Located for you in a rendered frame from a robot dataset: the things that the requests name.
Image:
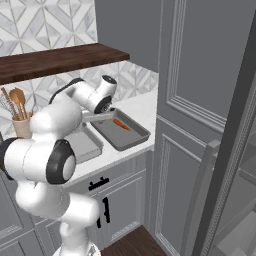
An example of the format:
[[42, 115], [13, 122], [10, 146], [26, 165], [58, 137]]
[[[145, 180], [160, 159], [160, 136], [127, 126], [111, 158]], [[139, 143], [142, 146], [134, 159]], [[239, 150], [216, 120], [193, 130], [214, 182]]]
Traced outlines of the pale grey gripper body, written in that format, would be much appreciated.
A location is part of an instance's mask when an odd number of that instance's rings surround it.
[[82, 121], [83, 122], [94, 122], [94, 121], [104, 121], [111, 119], [114, 116], [115, 108], [111, 108], [108, 111], [100, 114], [93, 114], [89, 111], [82, 111]]

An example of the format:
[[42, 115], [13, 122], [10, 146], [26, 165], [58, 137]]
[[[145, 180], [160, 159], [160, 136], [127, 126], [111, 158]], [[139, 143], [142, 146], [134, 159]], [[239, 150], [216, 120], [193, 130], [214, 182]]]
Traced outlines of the orange carrot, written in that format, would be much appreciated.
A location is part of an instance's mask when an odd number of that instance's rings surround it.
[[119, 127], [127, 130], [127, 131], [130, 131], [130, 128], [128, 126], [126, 126], [125, 124], [123, 124], [121, 121], [119, 121], [118, 119], [113, 119], [113, 122], [118, 125]]

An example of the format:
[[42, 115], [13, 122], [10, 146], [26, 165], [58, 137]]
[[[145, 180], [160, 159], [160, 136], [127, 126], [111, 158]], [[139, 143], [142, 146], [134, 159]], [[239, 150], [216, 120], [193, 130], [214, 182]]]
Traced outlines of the grey tupperware container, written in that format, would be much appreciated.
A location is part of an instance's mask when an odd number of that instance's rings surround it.
[[78, 164], [89, 161], [102, 154], [102, 141], [82, 123], [74, 132], [65, 137], [69, 141]]

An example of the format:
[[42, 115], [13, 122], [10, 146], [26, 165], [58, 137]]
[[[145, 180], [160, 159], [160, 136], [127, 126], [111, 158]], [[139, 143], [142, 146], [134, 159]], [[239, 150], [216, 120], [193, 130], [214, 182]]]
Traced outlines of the grey metal baking tray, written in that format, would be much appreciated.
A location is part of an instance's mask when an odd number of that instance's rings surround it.
[[[130, 128], [127, 131], [113, 122], [118, 119]], [[117, 150], [124, 151], [136, 145], [146, 142], [150, 132], [138, 122], [130, 118], [120, 109], [115, 109], [114, 116], [104, 121], [94, 121], [91, 125]]]

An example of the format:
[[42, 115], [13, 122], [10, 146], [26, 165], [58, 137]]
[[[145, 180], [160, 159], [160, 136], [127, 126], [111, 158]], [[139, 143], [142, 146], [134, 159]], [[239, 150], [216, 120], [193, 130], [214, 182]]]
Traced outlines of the grey drawer front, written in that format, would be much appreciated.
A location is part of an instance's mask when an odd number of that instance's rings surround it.
[[146, 156], [142, 154], [140, 156], [129, 159], [123, 163], [120, 163], [114, 167], [111, 167], [103, 172], [95, 174], [92, 177], [83, 179], [82, 181], [67, 187], [66, 191], [78, 193], [78, 194], [85, 194], [90, 192], [88, 190], [88, 187], [90, 186], [90, 182], [93, 182], [95, 184], [101, 179], [101, 177], [103, 177], [104, 179], [109, 178], [108, 183], [112, 183], [114, 181], [119, 181], [122, 178], [133, 175], [145, 168], [146, 168]]

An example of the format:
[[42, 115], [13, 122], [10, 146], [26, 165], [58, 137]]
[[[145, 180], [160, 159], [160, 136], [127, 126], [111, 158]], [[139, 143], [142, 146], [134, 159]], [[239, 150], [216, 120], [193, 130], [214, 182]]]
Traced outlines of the dark wooden shelf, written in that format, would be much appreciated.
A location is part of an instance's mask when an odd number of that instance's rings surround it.
[[0, 57], [0, 85], [129, 59], [128, 53], [100, 43]]

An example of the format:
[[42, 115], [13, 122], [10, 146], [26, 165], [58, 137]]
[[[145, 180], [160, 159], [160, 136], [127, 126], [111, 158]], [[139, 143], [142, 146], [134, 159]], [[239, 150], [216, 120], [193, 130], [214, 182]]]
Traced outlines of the beige utensil pot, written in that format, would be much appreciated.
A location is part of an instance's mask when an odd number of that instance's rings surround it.
[[32, 137], [32, 133], [30, 131], [30, 119], [32, 118], [33, 113], [29, 112], [27, 116], [28, 118], [24, 120], [19, 120], [17, 117], [13, 117], [12, 123], [18, 137], [30, 139]]

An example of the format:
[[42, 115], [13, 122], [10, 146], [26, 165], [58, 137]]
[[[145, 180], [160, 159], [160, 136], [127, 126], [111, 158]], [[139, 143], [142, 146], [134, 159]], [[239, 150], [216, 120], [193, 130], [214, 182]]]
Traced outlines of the wooden spoon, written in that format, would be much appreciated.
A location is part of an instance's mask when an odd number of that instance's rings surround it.
[[14, 88], [10, 91], [9, 96], [11, 100], [16, 104], [18, 110], [19, 110], [19, 115], [22, 120], [27, 119], [27, 113], [25, 109], [25, 96], [24, 93], [21, 89], [19, 88]]

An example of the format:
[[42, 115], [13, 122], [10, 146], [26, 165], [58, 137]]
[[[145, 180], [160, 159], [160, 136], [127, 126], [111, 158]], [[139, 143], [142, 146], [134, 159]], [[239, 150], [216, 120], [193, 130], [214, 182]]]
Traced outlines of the wooden spatula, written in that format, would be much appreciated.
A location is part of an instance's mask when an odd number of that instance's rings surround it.
[[8, 103], [8, 105], [9, 105], [10, 108], [12, 109], [13, 116], [15, 117], [15, 119], [19, 120], [18, 114], [17, 114], [17, 112], [16, 112], [16, 110], [15, 110], [15, 108], [14, 108], [14, 105], [13, 105], [13, 103], [12, 103], [12, 101], [11, 101], [9, 95], [7, 94], [6, 89], [5, 89], [4, 87], [1, 87], [1, 91], [2, 91], [2, 93], [3, 93], [3, 95], [4, 95], [4, 97], [5, 97], [5, 99], [6, 99], [7, 103]]

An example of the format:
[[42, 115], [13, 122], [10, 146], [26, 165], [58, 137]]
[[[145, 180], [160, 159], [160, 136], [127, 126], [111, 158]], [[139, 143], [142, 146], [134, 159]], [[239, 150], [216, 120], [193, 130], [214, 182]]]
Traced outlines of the metal whisk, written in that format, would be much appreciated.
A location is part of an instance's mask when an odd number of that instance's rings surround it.
[[0, 94], [0, 104], [3, 106], [4, 109], [6, 109], [7, 111], [9, 111], [11, 113], [12, 116], [14, 116], [14, 112], [11, 109], [11, 107], [9, 106], [7, 100], [5, 99], [4, 95], [1, 93]]

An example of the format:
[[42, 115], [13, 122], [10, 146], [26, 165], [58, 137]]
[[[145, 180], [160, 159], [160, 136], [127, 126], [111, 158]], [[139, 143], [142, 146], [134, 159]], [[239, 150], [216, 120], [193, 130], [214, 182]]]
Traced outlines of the grey base cupboard door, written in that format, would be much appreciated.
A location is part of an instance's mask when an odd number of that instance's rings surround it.
[[0, 256], [52, 256], [61, 245], [60, 223], [22, 210], [16, 189], [15, 181], [0, 174]]
[[[104, 216], [102, 199], [109, 200], [110, 223]], [[144, 221], [145, 173], [126, 178], [99, 193], [101, 204], [101, 228], [104, 246], [108, 247], [121, 239]]]

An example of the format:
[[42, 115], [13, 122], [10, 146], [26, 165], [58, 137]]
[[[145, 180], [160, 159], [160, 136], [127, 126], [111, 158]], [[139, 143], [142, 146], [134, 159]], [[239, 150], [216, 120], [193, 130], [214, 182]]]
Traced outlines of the grey tall cupboard door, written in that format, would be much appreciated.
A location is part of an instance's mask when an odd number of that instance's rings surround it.
[[205, 125], [184, 128], [156, 119], [150, 234], [164, 256], [181, 256], [189, 203], [207, 144], [222, 135]]
[[224, 131], [256, 0], [163, 0], [158, 114]]

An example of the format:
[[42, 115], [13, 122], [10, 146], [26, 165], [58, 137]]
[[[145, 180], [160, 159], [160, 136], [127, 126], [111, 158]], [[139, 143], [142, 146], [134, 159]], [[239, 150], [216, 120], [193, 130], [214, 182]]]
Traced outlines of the grey fridge door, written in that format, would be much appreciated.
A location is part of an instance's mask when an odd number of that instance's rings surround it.
[[208, 256], [256, 114], [256, 10], [191, 256]]

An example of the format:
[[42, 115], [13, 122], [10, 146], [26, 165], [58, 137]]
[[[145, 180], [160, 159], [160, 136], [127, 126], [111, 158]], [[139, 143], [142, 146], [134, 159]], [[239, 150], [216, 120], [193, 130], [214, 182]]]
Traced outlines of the grey wall cupboard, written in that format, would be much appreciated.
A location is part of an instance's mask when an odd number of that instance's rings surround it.
[[157, 72], [162, 0], [95, 0], [98, 42]]

